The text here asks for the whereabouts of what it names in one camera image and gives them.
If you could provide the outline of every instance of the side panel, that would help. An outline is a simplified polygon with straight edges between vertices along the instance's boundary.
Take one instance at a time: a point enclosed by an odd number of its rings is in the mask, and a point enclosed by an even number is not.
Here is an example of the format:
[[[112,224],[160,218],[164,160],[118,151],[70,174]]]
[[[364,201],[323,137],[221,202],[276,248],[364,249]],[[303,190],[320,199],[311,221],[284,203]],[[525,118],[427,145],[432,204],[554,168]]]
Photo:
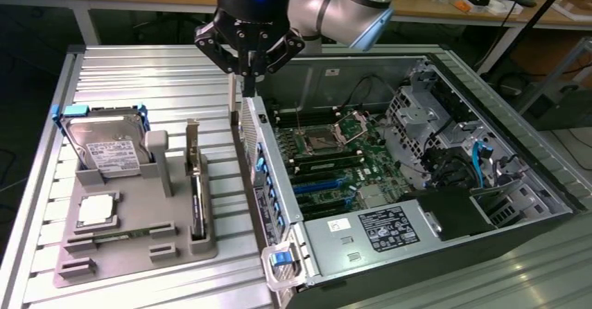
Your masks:
[[[287,304],[293,308],[338,308],[388,291],[450,273],[503,255],[529,239],[570,219],[559,215],[529,227],[518,227],[481,240],[434,251],[297,293]]]

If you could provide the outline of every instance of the floor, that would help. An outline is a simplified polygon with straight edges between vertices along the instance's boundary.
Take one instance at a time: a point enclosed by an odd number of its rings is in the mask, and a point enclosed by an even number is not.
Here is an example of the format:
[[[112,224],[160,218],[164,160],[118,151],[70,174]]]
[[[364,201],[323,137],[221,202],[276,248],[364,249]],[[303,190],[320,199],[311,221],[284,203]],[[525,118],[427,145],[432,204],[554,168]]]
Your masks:
[[[104,44],[191,43],[193,27],[189,24],[180,30],[175,22],[142,30],[132,29],[134,24],[153,20],[154,12],[93,10],[92,18]],[[193,15],[193,18],[208,17]],[[391,23],[379,43],[447,44],[465,62],[473,64],[485,55],[495,32],[494,28],[485,29],[482,33],[463,26]],[[81,43],[69,10],[0,6],[0,117],[3,119],[0,172],[6,174],[0,182],[0,253],[3,253],[10,233],[10,221],[25,187],[24,179],[34,156],[64,54],[69,44]],[[497,74],[509,70],[515,70],[510,61],[503,63]]]

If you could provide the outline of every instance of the metal handle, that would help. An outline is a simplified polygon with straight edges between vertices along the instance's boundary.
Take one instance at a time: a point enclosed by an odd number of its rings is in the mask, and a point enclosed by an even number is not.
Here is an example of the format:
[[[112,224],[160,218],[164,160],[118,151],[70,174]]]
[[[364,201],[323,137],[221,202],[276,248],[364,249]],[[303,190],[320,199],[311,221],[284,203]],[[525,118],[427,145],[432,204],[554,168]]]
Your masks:
[[[292,278],[284,280],[277,280],[275,278],[271,267],[271,255],[289,250],[289,246],[291,246],[289,242],[281,242],[277,243],[276,245],[264,247],[263,250],[260,251],[260,260],[263,263],[263,271],[265,273],[267,287],[273,292],[285,290],[287,288],[300,285],[306,281],[303,269],[299,269],[297,275],[295,275]]]

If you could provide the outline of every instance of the table leg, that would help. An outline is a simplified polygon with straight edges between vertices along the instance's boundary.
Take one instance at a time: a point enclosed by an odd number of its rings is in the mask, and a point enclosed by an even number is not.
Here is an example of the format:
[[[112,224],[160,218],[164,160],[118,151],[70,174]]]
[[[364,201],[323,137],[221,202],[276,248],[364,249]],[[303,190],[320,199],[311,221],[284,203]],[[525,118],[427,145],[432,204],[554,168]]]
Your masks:
[[[499,59],[501,54],[503,54],[503,51],[506,51],[509,44],[511,44],[511,41],[518,36],[521,29],[522,29],[522,27],[507,28],[507,31],[503,33],[503,36],[501,37],[491,52],[489,53],[487,58],[485,58],[485,61],[482,61],[479,69],[477,70],[478,74],[489,71],[493,64]]]
[[[84,44],[86,46],[100,44],[88,6],[78,2],[72,5],[70,9],[73,12],[73,16],[76,17],[76,23],[80,29],[80,33],[82,34]]]

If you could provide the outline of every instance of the blue pcie slot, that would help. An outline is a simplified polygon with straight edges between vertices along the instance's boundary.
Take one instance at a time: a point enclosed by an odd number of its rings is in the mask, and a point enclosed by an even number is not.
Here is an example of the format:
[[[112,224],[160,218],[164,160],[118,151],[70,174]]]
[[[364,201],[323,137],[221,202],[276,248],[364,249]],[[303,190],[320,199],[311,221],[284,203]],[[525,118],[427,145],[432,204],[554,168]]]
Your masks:
[[[292,189],[293,193],[297,195],[300,193],[312,193],[315,191],[336,189],[342,184],[343,179],[334,179],[331,181],[318,182],[306,186],[295,186]]]

